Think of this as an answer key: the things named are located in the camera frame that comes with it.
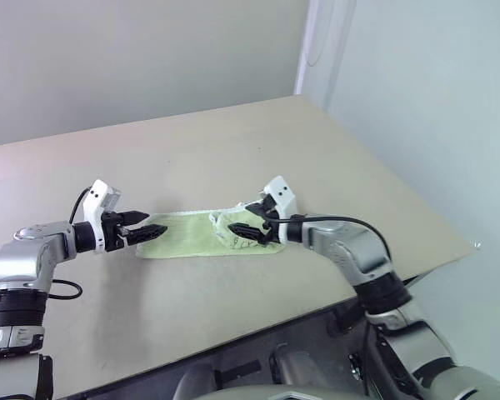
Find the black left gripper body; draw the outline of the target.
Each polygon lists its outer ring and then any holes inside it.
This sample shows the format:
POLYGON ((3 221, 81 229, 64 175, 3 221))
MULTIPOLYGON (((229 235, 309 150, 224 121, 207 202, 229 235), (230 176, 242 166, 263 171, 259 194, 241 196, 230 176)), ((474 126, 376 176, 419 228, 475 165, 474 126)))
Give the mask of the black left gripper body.
POLYGON ((124 240, 119 236, 119 228, 126 226, 128 212, 104 212, 101 216, 104 249, 112 252, 124 248, 124 240))

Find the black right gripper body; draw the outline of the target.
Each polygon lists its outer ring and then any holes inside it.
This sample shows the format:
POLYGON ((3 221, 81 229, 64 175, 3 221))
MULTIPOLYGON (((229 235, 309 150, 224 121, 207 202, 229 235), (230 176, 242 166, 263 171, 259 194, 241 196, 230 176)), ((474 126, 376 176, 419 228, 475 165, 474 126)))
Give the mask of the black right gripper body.
POLYGON ((265 192, 261 193, 262 200, 266 203, 267 208, 267 218, 263 218, 264 223, 262 224, 262 229, 265 231, 263 242, 259 242, 259 244, 266 246, 269 243, 280 243, 279 238, 279 227, 280 224, 277 222, 273 222, 273 219, 279 219, 278 213, 278 205, 276 201, 273 199, 271 194, 266 194, 265 192))

